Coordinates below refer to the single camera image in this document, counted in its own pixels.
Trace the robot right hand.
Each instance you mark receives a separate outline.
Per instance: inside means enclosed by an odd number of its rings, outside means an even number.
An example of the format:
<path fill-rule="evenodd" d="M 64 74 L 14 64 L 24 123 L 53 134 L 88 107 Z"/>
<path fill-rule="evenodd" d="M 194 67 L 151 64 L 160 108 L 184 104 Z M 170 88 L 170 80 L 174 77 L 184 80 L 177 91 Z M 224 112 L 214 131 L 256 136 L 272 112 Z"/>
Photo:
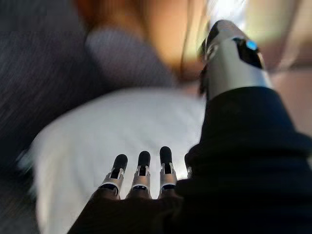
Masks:
<path fill-rule="evenodd" d="M 176 179 L 162 147 L 159 198 L 135 185 L 119 200 L 126 166 L 119 155 L 69 233 L 311 233 L 312 140 L 295 129 L 257 45 L 224 19 L 202 49 L 207 102 L 200 141 L 185 155 L 187 179 Z"/>

